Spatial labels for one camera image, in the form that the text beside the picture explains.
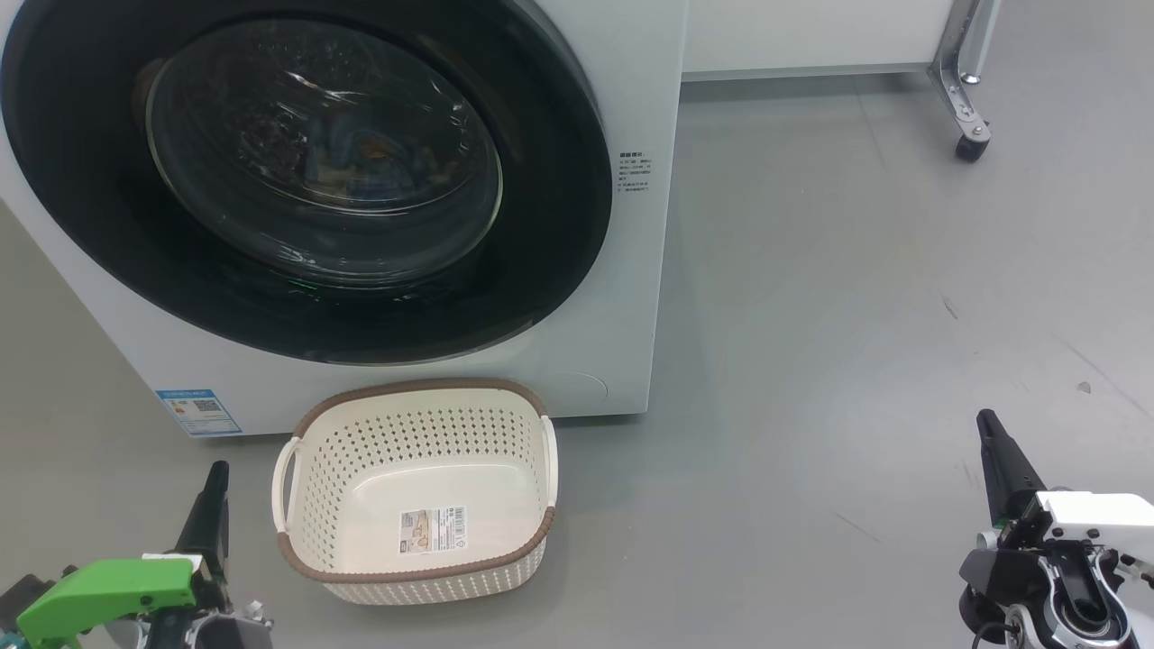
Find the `qr code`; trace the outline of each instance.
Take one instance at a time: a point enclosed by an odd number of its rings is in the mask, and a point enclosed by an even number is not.
[[[201,412],[220,412],[220,404],[215,398],[194,398],[193,405]]]

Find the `white wall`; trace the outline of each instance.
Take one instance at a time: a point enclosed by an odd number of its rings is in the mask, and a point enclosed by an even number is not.
[[[926,64],[934,58],[950,6],[951,0],[695,0],[687,77]]]

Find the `white washing machine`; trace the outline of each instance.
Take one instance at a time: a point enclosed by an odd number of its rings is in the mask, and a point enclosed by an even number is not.
[[[0,192],[194,435],[646,409],[688,0],[0,0]]]

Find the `barcode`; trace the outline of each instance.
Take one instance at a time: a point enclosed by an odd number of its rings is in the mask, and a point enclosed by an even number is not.
[[[220,404],[215,398],[194,398],[193,405],[201,412],[220,412]]]
[[[452,538],[449,539],[449,550],[456,547],[464,550],[469,547],[469,532],[465,530],[465,508],[455,507],[452,510]]]

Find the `cable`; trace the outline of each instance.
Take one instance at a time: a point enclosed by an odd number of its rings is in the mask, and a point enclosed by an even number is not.
[[[1007,625],[1005,622],[986,622],[984,625],[977,627],[977,635],[974,636],[974,643],[969,646],[969,649],[977,649],[977,646],[982,643],[982,639],[986,637],[986,632],[994,629],[1018,635],[1018,627],[1013,625]]]

